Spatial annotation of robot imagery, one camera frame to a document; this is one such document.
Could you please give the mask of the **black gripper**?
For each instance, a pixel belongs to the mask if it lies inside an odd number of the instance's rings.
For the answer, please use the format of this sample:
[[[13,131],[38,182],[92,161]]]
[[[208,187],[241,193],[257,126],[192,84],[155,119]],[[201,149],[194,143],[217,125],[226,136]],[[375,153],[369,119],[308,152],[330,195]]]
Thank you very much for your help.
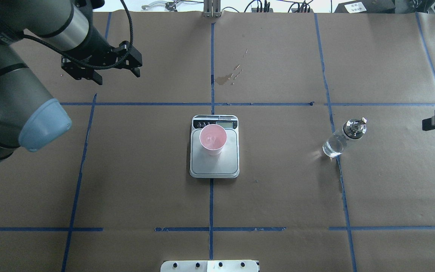
[[[127,69],[137,78],[140,78],[140,67],[143,66],[142,54],[129,41],[123,41],[117,48],[110,48],[104,53],[93,54],[84,60],[86,65],[107,67],[116,69]],[[97,69],[75,64],[68,58],[62,56],[62,69],[75,80],[92,80],[98,85],[103,84],[102,76]]]

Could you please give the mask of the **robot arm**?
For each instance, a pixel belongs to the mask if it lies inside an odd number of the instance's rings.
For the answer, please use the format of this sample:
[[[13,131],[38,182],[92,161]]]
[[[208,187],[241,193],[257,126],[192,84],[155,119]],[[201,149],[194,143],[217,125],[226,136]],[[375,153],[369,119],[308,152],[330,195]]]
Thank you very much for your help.
[[[93,25],[93,11],[103,0],[0,0],[0,162],[19,147],[36,152],[72,126],[59,100],[11,45],[28,39],[50,48],[61,55],[62,69],[75,80],[102,85],[98,71],[112,68],[140,77],[142,54],[133,46],[131,14],[121,4],[130,40],[114,47]]]

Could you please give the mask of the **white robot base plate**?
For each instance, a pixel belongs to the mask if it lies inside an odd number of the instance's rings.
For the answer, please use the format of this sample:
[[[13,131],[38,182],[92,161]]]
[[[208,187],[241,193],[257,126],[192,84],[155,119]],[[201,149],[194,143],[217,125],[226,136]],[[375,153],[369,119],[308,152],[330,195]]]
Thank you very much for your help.
[[[161,272],[259,272],[255,260],[173,260],[162,263]]]

